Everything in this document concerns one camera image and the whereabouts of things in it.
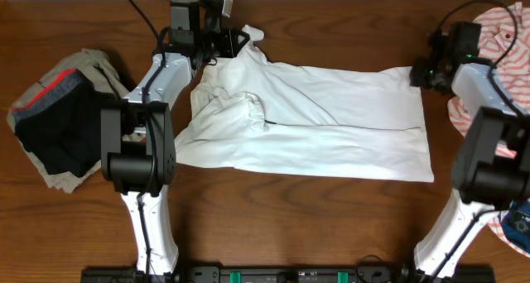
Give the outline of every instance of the clothing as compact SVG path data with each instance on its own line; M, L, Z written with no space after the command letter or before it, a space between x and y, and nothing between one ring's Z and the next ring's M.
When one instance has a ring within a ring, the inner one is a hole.
M246 26L255 40L256 29ZM358 73L267 62L249 42L191 92L179 163L294 175L432 182L409 68Z
M509 7L518 20L518 40L497 67L500 83L513 96L513 99L526 109L530 109L530 8L516 2ZM503 8L494 8L480 14L475 22L482 25L479 39L479 57L496 61L510 46L515 29L508 12ZM455 128L465 135L470 128L472 118L458 97L447 104L449 118ZM506 147L499 147L501 156L515 156Z
M107 75L108 80L112 87L119 93L121 97L128 93L128 90L120 83L118 72L108 62L108 57L104 52L100 50L87 50L83 49L81 52L77 52L61 60L52 70L46 73L42 78L35 84L33 84L22 96L15 101L10 107L9 113L7 114L7 124L14 131L16 120L13 115L14 108L23 108L31 100L35 98L42 90L53 83L61 71L77 69L83 73L94 85L94 89L98 92L113 94L113 89L109 85L99 70L95 67L99 67L104 74ZM124 136L123 140L140 141L142 136L130 135ZM42 178L46 182L46 185L55 187L56 189L63 189L66 193L71 193L75 187L80 185L89 175L92 175L96 170L100 168L100 162L96 162L81 178L72 175L70 172L63 172L58 175L49 175L42 162L35 156L35 154L25 151L26 155L30 158L31 163L37 168Z
M30 106L13 110L15 135L49 175L69 171L82 177L101 158L99 117L114 96L94 91L78 70L64 72Z

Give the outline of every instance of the wooden table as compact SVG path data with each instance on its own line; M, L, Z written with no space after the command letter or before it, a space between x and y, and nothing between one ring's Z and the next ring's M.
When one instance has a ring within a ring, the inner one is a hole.
M271 61L379 71L425 55L428 32L463 1L236 0L230 23L263 29L258 45ZM139 4L157 29L169 24L166 2ZM454 19L487 8L471 7ZM81 48L106 51L138 83L154 46L125 0L8 1L0 13L0 120L27 87ZM173 110L177 131L190 120L189 92ZM451 191L462 138L449 122L448 99L423 94L434 184L179 165L169 205L180 261L325 266L355 264L366 254L409 257ZM86 266L135 262L133 228L111 183L98 172L73 194L48 189L5 122L0 135L1 282L75 282ZM490 263L501 283L530 277L528 259L487 228L462 261Z

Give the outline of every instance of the white garment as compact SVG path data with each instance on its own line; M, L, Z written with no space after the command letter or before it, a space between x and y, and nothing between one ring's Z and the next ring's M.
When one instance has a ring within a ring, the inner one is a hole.
M246 26L251 38L259 30ZM207 66L192 121L175 139L187 165L432 182L422 97L409 68L359 73L269 63L249 42Z

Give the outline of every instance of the red and white striped cloth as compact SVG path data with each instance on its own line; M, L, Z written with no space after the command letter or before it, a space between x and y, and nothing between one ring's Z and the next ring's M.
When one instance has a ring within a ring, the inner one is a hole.
M530 8L523 8L523 4L516 2L509 7L518 19L518 39L508 56L497 67L501 84L510 92L513 99L526 109L530 109ZM479 56L496 61L510 46L515 32L513 21L506 10L494 8L480 14L475 22L482 25L480 32ZM458 97L452 98L447 104L449 119L455 128L465 135L471 125L471 117L465 105ZM500 156L515 156L515 153L499 146L497 154ZM489 221L489 228L511 248L530 257L530 254L511 243L504 235L501 227L503 213Z

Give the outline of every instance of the wood grain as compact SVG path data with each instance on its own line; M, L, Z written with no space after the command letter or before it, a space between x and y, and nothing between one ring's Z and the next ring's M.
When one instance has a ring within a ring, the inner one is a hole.
M273 61L379 71L425 55L429 31L463 1L236 0L229 24L264 30L258 45ZM138 3L157 29L169 24L165 2ZM471 7L454 19L487 8ZM27 87L81 48L106 51L138 83L155 45L125 0L10 1L0 13L0 30L0 120ZM190 120L189 92L173 110L177 131ZM462 138L449 122L448 99L423 94L433 184L179 165L170 213L181 261L331 266L354 264L366 254L409 257L451 191L451 164ZM132 225L111 183L97 173L73 194L47 189L5 122L0 135L1 282L72 282L87 266L135 262ZM528 259L488 229L462 261L492 264L501 283L530 277Z

